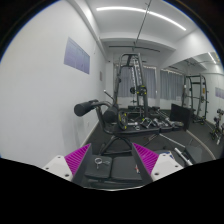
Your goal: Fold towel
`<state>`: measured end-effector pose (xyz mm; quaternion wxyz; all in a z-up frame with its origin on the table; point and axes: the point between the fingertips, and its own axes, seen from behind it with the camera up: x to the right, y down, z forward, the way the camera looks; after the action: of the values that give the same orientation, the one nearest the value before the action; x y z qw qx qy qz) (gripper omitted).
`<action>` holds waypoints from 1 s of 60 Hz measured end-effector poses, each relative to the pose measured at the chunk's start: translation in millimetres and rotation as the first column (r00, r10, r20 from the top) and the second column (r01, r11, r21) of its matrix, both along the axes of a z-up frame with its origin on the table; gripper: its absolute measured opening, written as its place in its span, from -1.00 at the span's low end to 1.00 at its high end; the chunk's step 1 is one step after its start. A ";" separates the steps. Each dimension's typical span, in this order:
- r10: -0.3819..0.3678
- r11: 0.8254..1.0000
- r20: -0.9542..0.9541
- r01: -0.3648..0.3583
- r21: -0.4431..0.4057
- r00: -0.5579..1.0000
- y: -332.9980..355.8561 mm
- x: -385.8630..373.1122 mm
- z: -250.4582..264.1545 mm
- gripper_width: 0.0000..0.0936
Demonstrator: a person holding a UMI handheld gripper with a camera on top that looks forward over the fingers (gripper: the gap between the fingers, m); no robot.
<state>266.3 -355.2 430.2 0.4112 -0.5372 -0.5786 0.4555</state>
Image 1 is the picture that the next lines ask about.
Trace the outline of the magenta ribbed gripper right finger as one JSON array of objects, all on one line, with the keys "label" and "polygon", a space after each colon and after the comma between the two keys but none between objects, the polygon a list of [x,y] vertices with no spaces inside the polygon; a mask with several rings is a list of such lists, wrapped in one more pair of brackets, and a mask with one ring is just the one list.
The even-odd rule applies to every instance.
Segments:
[{"label": "magenta ribbed gripper right finger", "polygon": [[132,155],[145,185],[183,169],[170,154],[157,154],[136,143],[132,144]]}]

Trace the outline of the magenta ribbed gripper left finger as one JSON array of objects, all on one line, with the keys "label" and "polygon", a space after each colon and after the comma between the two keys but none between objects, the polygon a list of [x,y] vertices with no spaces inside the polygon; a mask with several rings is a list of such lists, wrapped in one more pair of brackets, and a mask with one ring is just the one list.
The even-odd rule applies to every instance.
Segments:
[{"label": "magenta ribbed gripper left finger", "polygon": [[92,146],[87,144],[66,156],[57,155],[43,170],[80,185],[91,156]]}]

